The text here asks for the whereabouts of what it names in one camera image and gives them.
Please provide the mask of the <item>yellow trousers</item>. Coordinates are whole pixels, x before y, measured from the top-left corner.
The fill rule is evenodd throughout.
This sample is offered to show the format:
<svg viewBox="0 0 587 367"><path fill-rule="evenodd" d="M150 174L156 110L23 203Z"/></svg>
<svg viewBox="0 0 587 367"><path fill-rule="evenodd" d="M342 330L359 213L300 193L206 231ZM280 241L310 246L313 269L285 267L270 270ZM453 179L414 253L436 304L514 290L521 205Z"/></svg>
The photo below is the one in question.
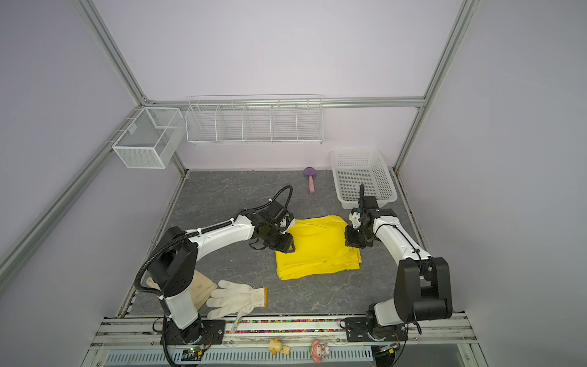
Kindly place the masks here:
<svg viewBox="0 0 587 367"><path fill-rule="evenodd" d="M295 250L276 253L278 278L288 281L360 269L359 250L345 244L346 227L346 221L335 215L296 221L287 230Z"/></svg>

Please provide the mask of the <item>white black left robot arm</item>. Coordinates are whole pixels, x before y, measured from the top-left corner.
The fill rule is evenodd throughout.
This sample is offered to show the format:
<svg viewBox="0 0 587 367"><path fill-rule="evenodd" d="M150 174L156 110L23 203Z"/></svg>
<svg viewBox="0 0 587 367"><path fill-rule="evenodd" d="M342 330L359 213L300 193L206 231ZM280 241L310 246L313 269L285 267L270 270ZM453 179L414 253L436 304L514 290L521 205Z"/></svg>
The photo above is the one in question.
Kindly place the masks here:
<svg viewBox="0 0 587 367"><path fill-rule="evenodd" d="M137 291L159 299L164 322L172 321L183 343L203 339L206 324L190 295L198 261L212 252L234 243L258 239L262 249L292 253L296 250L293 236L287 232L295 219L288 210L294 190L286 185L267 203L242 209L221 223L183 231L168 229L134 279Z"/></svg>

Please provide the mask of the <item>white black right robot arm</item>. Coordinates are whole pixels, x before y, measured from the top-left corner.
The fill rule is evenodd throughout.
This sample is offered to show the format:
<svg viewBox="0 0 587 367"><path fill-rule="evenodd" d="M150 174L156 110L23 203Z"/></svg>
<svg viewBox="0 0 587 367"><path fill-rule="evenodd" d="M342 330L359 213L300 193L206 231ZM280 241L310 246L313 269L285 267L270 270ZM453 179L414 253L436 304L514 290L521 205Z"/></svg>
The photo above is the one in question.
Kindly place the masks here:
<svg viewBox="0 0 587 367"><path fill-rule="evenodd" d="M369 306L362 331L354 330L349 319L349 333L367 336L377 342L407 339L407 325L421 321L451 318L452 287L448 262L424 250L408 234L391 209L380 208L375 197L365 194L359 185L359 200L349 214L345 228L345 245L355 249L371 248L379 241L397 265L391 299Z"/></svg>

